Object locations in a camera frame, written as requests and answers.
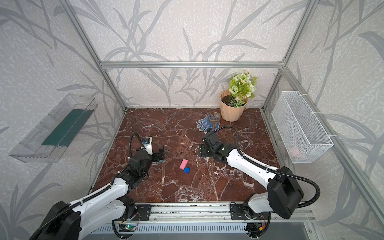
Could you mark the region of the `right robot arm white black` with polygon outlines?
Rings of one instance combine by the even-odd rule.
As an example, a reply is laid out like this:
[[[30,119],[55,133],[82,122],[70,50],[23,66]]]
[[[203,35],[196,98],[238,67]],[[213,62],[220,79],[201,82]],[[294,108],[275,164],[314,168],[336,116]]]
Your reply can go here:
[[[235,146],[219,140],[217,133],[226,128],[235,130]],[[321,189],[317,183],[294,175],[287,167],[272,167],[243,153],[238,138],[238,129],[232,126],[209,129],[199,145],[199,156],[240,170],[266,189],[265,193],[253,194],[244,201],[248,215],[270,212],[288,220],[296,209],[310,206],[319,199]]]

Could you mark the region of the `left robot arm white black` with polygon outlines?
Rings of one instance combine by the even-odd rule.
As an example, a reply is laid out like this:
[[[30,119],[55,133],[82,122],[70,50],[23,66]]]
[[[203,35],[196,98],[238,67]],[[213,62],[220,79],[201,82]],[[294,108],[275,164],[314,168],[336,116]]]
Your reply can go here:
[[[30,238],[81,240],[107,222],[134,218],[137,213],[135,201],[127,194],[148,176],[152,163],[165,158],[164,148],[153,151],[151,137],[139,141],[141,147],[110,183],[68,204],[56,203]]]

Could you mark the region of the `pink block lower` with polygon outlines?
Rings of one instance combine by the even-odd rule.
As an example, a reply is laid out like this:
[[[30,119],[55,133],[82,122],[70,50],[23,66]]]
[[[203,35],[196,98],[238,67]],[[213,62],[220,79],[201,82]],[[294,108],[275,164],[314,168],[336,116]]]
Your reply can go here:
[[[184,170],[185,167],[187,166],[187,164],[188,164],[188,160],[183,159],[183,160],[182,160],[182,163],[181,163],[181,165],[180,165],[180,169],[181,169],[181,170]]]

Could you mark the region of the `blue dotted work glove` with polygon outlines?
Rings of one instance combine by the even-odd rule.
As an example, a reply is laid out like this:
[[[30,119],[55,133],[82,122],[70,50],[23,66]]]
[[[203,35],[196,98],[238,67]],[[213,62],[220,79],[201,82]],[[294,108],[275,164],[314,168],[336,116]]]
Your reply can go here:
[[[204,132],[205,134],[209,131],[209,129],[216,131],[220,127],[220,122],[211,120],[209,116],[196,121],[196,124],[199,131]]]

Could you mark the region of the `grey slotted scoop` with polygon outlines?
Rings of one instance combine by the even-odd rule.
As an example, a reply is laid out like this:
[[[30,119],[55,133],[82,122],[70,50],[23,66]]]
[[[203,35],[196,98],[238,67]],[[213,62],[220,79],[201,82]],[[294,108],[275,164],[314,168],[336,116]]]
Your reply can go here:
[[[220,127],[221,114],[217,112],[211,113],[209,116],[209,121],[213,125],[212,129],[216,131]]]

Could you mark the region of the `beige flower pot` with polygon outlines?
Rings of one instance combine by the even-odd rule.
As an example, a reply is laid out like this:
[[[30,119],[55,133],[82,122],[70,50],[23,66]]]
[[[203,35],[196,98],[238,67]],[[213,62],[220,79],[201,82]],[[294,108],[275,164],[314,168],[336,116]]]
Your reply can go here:
[[[241,106],[240,108],[233,108],[233,107],[230,107],[223,102],[223,98],[226,96],[229,96],[229,95],[230,95],[229,90],[224,90],[221,93],[221,96],[220,96],[221,115],[225,121],[235,122],[242,116],[242,114],[243,114],[243,112],[247,106],[248,98],[245,99],[245,105],[244,106]]]

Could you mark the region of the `green artificial plant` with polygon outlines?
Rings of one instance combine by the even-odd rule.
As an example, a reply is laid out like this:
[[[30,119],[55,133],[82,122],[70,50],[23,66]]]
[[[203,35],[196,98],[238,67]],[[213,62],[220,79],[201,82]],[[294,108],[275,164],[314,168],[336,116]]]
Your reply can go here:
[[[250,72],[235,74],[230,78],[230,96],[227,105],[233,108],[240,108],[246,104],[246,100],[255,96],[257,77],[251,77]]]

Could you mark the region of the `green circuit board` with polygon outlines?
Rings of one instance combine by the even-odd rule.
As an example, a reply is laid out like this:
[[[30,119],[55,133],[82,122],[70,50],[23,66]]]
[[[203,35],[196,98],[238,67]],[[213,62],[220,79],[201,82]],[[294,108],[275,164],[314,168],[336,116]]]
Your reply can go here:
[[[119,224],[120,232],[135,232],[137,225],[132,224]]]

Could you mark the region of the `clear plastic tray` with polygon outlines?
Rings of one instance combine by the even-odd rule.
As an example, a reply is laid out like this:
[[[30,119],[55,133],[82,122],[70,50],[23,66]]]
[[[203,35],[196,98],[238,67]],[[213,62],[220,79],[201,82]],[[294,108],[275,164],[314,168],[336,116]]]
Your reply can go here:
[[[94,113],[94,97],[67,94],[9,155],[24,163],[56,163]]]

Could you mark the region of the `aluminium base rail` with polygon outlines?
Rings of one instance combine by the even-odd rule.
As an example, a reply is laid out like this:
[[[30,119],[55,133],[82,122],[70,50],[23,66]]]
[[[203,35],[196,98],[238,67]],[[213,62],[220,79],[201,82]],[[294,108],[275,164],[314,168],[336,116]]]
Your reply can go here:
[[[136,208],[128,217],[117,218],[123,204],[113,202],[96,217],[101,223],[111,220],[118,222],[148,224],[181,224],[181,223],[264,223],[268,213],[246,216],[241,203],[229,202],[178,202],[178,203],[137,203]]]

